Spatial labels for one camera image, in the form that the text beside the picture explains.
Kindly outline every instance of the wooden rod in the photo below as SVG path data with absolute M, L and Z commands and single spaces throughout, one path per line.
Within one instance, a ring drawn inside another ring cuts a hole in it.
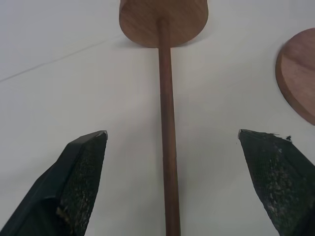
M 165 19 L 159 20 L 157 22 L 157 29 L 159 32 L 158 56 L 166 236 L 180 236 L 181 225 L 178 199 L 172 63 L 168 21 Z

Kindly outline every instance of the white surface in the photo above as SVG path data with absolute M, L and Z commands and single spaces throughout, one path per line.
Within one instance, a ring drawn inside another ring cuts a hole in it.
M 276 236 L 240 128 L 315 132 L 274 75 L 281 45 L 315 26 L 314 0 L 212 0 L 205 30 L 172 50 L 182 235 Z M 0 1 L 0 226 L 65 145 L 109 134 L 87 236 L 165 235 L 156 49 L 129 42 L 117 0 Z

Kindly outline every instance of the wooden disc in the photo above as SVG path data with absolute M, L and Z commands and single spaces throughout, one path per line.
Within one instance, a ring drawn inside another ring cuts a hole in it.
M 119 22 L 131 41 L 157 48 L 161 18 L 170 24 L 171 47 L 186 43 L 207 23 L 207 0 L 121 0 Z
M 277 58 L 276 78 L 291 107 L 315 125 L 315 28 L 284 45 Z

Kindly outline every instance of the wooden stand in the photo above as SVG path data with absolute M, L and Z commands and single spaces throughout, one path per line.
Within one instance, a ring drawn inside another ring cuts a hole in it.
M 207 0 L 121 0 L 124 34 L 158 48 L 166 236 L 180 236 L 171 47 L 196 37 L 208 20 Z
M 283 46 L 276 78 L 290 106 L 315 125 L 315 28 L 298 33 Z
M 176 135 L 169 23 L 165 19 L 160 19 L 157 22 L 157 29 L 159 34 L 158 56 L 166 235 L 180 236 L 181 225 L 177 183 Z

